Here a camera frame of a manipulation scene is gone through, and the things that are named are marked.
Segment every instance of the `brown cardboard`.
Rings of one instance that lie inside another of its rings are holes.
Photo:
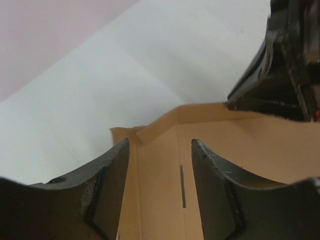
[[[282,183],[320,176],[320,124],[297,123],[224,104],[177,107],[148,126],[113,128],[129,138],[130,162],[121,210],[121,240],[202,240],[191,141],[244,169]],[[183,208],[180,166],[183,167]]]

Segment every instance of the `white wall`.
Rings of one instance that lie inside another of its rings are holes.
[[[0,175],[47,182],[110,148],[111,127],[224,101],[268,14],[269,0],[135,4],[0,104]]]
[[[0,102],[137,2],[1,0]]]

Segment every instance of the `screw hole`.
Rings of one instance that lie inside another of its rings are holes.
[[[59,184],[59,183],[63,183],[67,181],[67,179],[65,177],[56,177],[54,179],[52,179],[51,181],[49,181],[47,184]]]

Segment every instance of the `pink wall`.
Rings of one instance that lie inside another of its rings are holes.
[[[0,102],[139,0],[1,0]]]

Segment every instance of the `black bracket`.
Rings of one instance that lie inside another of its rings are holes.
[[[320,239],[320,178],[283,184],[192,141],[204,240]]]
[[[265,40],[226,103],[299,122],[320,121],[319,0],[272,0]]]
[[[0,178],[0,239],[115,240],[129,141],[47,184]]]

